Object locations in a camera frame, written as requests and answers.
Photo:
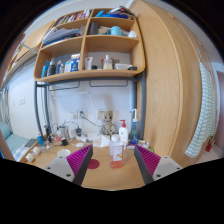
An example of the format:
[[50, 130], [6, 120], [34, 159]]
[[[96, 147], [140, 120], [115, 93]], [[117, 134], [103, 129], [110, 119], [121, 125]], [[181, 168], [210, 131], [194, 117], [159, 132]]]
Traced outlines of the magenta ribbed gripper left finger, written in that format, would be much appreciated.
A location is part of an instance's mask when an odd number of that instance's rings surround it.
[[80, 186], [92, 155], [93, 146], [89, 145], [71, 153], [67, 157], [56, 157], [45, 167], [45, 170]]

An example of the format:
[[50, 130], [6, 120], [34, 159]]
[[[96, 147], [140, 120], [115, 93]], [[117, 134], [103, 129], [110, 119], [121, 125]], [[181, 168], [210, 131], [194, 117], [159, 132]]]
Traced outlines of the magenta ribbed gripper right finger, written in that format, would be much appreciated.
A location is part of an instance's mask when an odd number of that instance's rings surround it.
[[182, 169], [182, 167], [169, 156], [160, 157], [141, 146], [135, 147], [134, 155], [145, 184], [150, 184]]

